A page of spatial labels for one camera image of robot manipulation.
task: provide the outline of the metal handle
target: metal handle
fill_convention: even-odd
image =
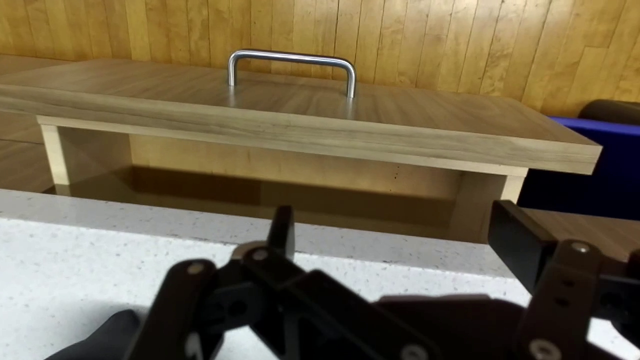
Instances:
[[[241,51],[236,51],[234,54],[227,56],[227,88],[229,90],[234,90],[237,85],[236,65],[240,58],[303,63],[303,65],[322,65],[322,67],[343,69],[345,70],[345,99],[347,100],[356,99],[356,69],[343,58],[241,48]]]

